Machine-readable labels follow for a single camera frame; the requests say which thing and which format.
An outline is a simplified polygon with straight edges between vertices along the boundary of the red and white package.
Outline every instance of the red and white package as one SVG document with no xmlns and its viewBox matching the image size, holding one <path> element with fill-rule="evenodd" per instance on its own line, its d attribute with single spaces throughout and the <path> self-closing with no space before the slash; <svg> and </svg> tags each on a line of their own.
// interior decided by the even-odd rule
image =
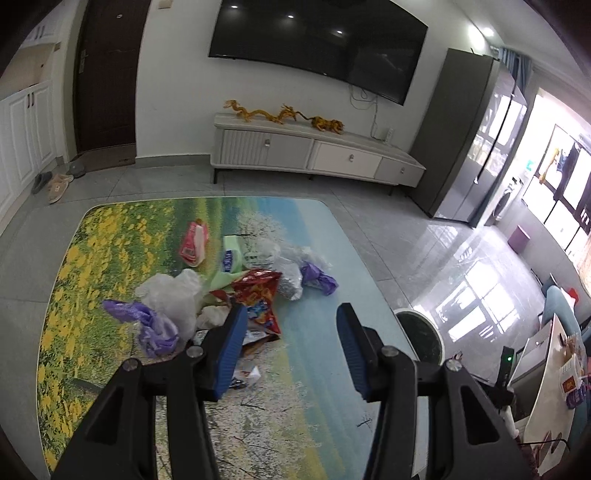
<svg viewBox="0 0 591 480">
<path fill-rule="evenodd" d="M 189 223 L 178 254 L 189 267 L 197 267 L 205 260 L 205 245 L 208 240 L 207 225 L 198 218 Z"/>
</svg>

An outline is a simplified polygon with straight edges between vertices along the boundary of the white plastic bag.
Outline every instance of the white plastic bag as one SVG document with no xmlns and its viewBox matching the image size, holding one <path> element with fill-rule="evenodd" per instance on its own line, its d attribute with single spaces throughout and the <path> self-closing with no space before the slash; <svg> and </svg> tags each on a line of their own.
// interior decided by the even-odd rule
<svg viewBox="0 0 591 480">
<path fill-rule="evenodd" d="M 195 334 L 204 294 L 201 278 L 189 268 L 176 277 L 157 273 L 135 289 L 135 295 L 144 305 L 174 322 L 179 338 L 184 341 Z"/>
</svg>

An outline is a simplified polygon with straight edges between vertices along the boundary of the red snack bag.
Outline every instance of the red snack bag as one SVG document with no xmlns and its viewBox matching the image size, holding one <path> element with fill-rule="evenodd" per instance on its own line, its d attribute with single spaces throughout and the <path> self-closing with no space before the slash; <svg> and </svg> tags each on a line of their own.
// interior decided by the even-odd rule
<svg viewBox="0 0 591 480">
<path fill-rule="evenodd" d="M 280 272 L 256 268 L 230 283 L 234 289 L 234 298 L 246 307 L 248 320 L 277 334 L 281 333 L 281 330 L 271 306 L 280 277 Z M 215 290 L 211 294 L 226 301 L 228 295 L 231 295 L 223 290 Z"/>
</svg>

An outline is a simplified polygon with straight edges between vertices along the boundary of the ceiling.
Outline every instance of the ceiling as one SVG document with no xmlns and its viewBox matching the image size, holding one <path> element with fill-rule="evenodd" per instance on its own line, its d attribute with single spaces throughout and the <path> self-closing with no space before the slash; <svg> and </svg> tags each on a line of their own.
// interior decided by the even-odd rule
<svg viewBox="0 0 591 480">
<path fill-rule="evenodd" d="M 550 72 L 591 98 L 591 80 L 552 27 L 523 0 L 451 0 L 480 29 L 491 28 L 488 41 L 532 58 Z"/>
</svg>

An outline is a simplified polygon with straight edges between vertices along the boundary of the washing machine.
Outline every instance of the washing machine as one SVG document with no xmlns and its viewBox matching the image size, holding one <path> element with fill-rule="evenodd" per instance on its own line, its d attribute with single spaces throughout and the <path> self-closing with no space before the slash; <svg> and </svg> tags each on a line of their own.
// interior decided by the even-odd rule
<svg viewBox="0 0 591 480">
<path fill-rule="evenodd" d="M 511 179 L 509 185 L 506 186 L 503 195 L 501 195 L 499 202 L 496 204 L 495 209 L 492 211 L 491 217 L 486 221 L 485 225 L 494 225 L 499 220 L 501 220 L 521 190 L 522 186 L 523 182 L 521 180 L 518 180 L 515 177 Z"/>
</svg>

